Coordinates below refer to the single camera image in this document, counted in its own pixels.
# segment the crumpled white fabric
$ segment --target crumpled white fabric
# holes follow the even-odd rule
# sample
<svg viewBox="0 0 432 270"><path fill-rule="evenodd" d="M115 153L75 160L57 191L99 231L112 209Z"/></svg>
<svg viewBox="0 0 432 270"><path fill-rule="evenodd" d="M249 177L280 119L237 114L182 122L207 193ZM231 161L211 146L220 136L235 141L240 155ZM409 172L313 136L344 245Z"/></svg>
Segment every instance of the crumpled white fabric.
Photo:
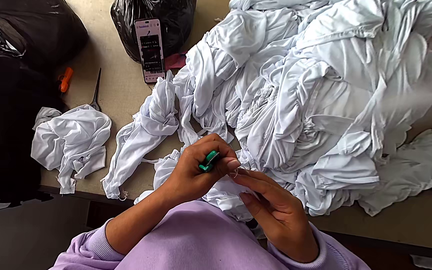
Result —
<svg viewBox="0 0 432 270"><path fill-rule="evenodd" d="M178 128L174 99L177 86L171 83L169 70L166 79L158 78L153 93L146 98L133 122L116 134L116 153L111 158L109 173L101 179L109 199L120 197L119 187L130 177L143 157L156 148Z"/></svg>
<svg viewBox="0 0 432 270"><path fill-rule="evenodd" d="M105 166L111 119L88 104L60 111L43 107L36 120L31 157L48 170L58 169L60 193L75 192L76 180Z"/></svg>
<svg viewBox="0 0 432 270"><path fill-rule="evenodd" d="M229 6L175 77L180 140L207 131L230 142L227 125L236 127L243 167L265 172L311 215L378 186L383 156L432 104L432 0Z"/></svg>
<svg viewBox="0 0 432 270"><path fill-rule="evenodd" d="M183 150L184 147L181 149L181 152L174 149L171 154L158 160L144 160L144 162L154 163L154 170L156 172L154 174L153 190L141 193L134 200L134 204L139 203L153 193L171 176ZM239 193L241 192L254 194L247 187L236 184L229 176L225 175L201 199L218 207L226 215L233 217L237 221L250 221L253 217L239 197Z"/></svg>
<svg viewBox="0 0 432 270"><path fill-rule="evenodd" d="M432 129L401 146L387 164L378 168L378 174L379 184L360 193L358 199L370 216L394 202L432 189Z"/></svg>

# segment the table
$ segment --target table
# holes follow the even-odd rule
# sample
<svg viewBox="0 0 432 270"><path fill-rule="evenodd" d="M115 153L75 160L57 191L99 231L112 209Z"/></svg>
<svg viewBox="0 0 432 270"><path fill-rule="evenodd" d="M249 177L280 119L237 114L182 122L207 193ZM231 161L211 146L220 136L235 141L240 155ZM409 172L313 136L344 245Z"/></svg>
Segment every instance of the table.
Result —
<svg viewBox="0 0 432 270"><path fill-rule="evenodd" d="M124 125L132 122L132 115L139 111L151 87L143 80L141 65L125 52L116 28L111 20L113 0L66 0L86 26L90 41L87 47L67 65L74 75L64 100L70 108L90 103L93 98L99 67L102 68L99 87L99 105L112 120L111 136L106 142L106 167L88 175L76 183L75 196L107 199L101 190L101 180L108 172L110 160L116 150L115 135ZM203 34L212 28L215 18L224 18L229 12L228 0L198 0L194 26L185 45L189 49ZM169 136L146 159L157 159L179 150L183 146L177 133ZM57 170L42 169L41 190L58 188ZM129 193L127 203L143 191L152 189L154 166L141 163L134 174L124 182L123 190ZM353 236L432 248L432 191L423 192L404 202L396 203L375 217L364 213L357 205L341 207L330 216L311 217L321 230Z"/></svg>

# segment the phone screen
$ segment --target phone screen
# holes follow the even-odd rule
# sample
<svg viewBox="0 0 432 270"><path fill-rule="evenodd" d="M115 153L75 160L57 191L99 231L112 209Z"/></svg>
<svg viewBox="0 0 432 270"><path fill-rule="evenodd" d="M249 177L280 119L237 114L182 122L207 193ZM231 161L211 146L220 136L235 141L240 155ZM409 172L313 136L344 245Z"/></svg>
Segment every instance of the phone screen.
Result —
<svg viewBox="0 0 432 270"><path fill-rule="evenodd" d="M164 58L160 29L158 19L136 22L142 73L146 83L156 82L158 77L164 79Z"/></svg>

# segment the sweatshirt sleeve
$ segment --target sweatshirt sleeve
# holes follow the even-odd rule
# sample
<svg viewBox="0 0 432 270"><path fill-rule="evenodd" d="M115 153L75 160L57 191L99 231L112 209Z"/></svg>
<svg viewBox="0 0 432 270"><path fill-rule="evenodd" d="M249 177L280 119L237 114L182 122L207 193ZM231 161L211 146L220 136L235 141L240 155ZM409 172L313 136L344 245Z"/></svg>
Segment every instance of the sweatshirt sleeve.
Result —
<svg viewBox="0 0 432 270"><path fill-rule="evenodd" d="M319 255L313 262L300 263L293 261L270 242L268 242L269 253L290 270L370 270L363 260L346 249L336 239L320 232L313 224L310 223L310 225L319 246Z"/></svg>
<svg viewBox="0 0 432 270"><path fill-rule="evenodd" d="M99 229L74 237L68 250L57 256L51 270L115 269L124 255L115 251L106 239L106 225L110 220Z"/></svg>

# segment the garbage bag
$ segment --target garbage bag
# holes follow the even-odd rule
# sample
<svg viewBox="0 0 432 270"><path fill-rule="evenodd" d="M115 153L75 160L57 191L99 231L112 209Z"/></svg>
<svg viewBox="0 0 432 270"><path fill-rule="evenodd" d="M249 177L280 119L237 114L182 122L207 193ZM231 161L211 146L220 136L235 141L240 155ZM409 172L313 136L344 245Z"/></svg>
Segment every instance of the garbage bag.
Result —
<svg viewBox="0 0 432 270"><path fill-rule="evenodd" d="M161 23L163 56L179 52L193 27L196 0L115 0L111 6L119 38L128 55L141 63L135 22L157 18Z"/></svg>
<svg viewBox="0 0 432 270"><path fill-rule="evenodd" d="M0 55L52 70L87 41L85 26L65 0L0 0Z"/></svg>
<svg viewBox="0 0 432 270"><path fill-rule="evenodd" d="M39 192L41 165L31 157L41 107L66 111L58 84L21 59L0 56L0 204L51 199Z"/></svg>

